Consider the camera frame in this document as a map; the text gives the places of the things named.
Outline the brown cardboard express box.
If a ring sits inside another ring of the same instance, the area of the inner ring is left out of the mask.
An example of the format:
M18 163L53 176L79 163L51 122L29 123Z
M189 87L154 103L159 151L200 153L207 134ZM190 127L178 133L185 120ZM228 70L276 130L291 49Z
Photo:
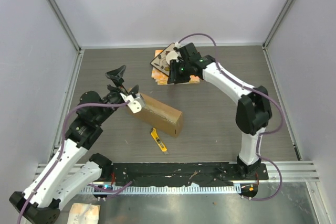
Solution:
M183 112L144 93L141 95L145 101L145 107L136 114L127 108L128 113L157 130L172 137L178 137L183 127Z

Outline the yellow utility knife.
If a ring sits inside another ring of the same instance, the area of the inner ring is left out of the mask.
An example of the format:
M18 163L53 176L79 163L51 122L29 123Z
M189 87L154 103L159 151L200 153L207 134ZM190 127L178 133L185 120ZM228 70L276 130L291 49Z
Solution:
M162 142L162 140L160 139L156 128L151 128L150 130L150 134L152 136L152 138L154 139L154 141L156 142L156 144L158 145L158 147L160 148L160 150L165 154L168 155L168 150L167 147L165 146L165 144Z

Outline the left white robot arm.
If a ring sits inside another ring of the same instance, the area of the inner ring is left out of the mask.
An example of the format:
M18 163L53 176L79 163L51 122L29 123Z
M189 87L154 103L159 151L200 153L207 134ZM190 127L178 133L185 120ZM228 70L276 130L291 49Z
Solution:
M142 109L139 87L129 93L123 86L126 66L106 72L113 82L108 94L101 97L88 91L79 104L66 115L62 126L62 140L56 154L42 173L24 191L15 191L9 198L22 219L30 223L54 223L64 205L90 182L107 181L112 174L112 161L96 153L70 178L66 178L74 164L91 149L103 132L102 124L118 109L128 106L134 113Z

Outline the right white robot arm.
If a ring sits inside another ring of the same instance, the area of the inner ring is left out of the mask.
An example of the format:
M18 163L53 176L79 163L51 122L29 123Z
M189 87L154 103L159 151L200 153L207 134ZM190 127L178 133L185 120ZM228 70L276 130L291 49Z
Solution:
M236 104L235 122L242 135L237 173L242 179L250 179L261 165L261 139L272 117L267 89L241 81L214 57L201 56L193 43L181 46L176 42L171 46L166 53L170 66L169 84L187 83L190 76L196 76L220 89Z

